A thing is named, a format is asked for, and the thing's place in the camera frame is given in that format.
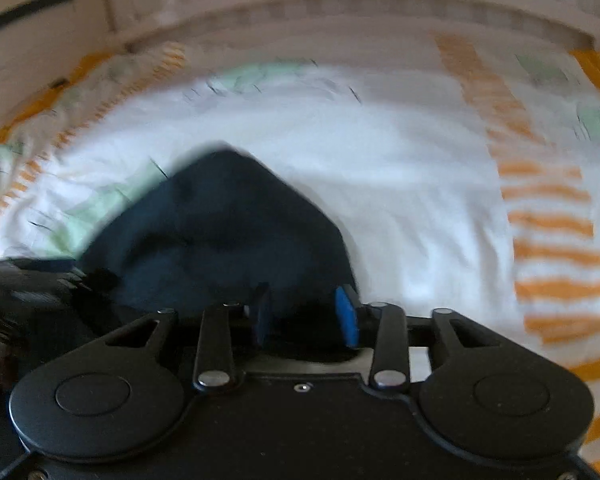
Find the black garment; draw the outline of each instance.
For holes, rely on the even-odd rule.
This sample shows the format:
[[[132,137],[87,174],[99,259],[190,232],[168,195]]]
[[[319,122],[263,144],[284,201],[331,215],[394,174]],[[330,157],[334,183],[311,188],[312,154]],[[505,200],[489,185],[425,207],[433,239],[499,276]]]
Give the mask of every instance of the black garment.
[[[333,294],[354,286],[337,227],[263,165],[230,149],[202,156],[123,212],[80,267],[116,277],[114,304],[174,308],[181,317],[215,303],[249,303],[265,283],[274,319],[318,346],[340,343]]]

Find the screw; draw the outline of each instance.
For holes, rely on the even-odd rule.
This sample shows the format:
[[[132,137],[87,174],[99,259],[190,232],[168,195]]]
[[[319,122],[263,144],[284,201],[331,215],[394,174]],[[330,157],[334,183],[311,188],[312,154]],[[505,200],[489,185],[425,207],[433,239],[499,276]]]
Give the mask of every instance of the screw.
[[[407,382],[407,376],[398,370],[382,370],[374,375],[374,381],[380,388],[391,388]]]
[[[222,370],[207,370],[198,376],[198,382],[207,388],[219,388],[229,383],[231,377]]]
[[[307,383],[296,384],[296,386],[294,386],[294,390],[299,394],[307,394],[311,391],[311,385]]]

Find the black object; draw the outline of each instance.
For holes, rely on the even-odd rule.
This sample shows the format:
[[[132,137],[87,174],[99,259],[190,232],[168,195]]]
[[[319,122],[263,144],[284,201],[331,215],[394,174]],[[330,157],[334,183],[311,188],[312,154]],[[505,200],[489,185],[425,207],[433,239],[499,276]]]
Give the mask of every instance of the black object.
[[[68,3],[72,0],[30,0],[19,6],[13,7],[0,13],[0,29],[11,25],[11,23],[32,16],[41,10],[50,9],[58,5]]]
[[[0,480],[600,479],[576,455],[593,415],[576,376],[449,309],[405,317],[347,287],[344,300],[376,349],[369,385],[241,371],[264,300],[248,318],[221,304],[189,324],[148,314],[17,384],[28,452]],[[429,348],[423,383],[413,346]]]
[[[333,292],[354,283],[338,228],[229,148],[200,156],[126,209],[78,266],[113,304],[172,308],[183,318],[210,304],[251,303],[266,284],[263,330],[286,331],[312,348],[341,344]]]

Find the mattress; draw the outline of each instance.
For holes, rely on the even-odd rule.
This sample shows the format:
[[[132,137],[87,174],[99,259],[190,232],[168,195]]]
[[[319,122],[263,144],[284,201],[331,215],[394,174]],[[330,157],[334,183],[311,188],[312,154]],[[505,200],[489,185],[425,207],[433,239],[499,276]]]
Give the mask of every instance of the mattress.
[[[228,143],[336,223],[364,302],[455,309],[585,380],[600,471],[600,57],[323,32],[93,65],[0,131],[0,258],[80,255]]]

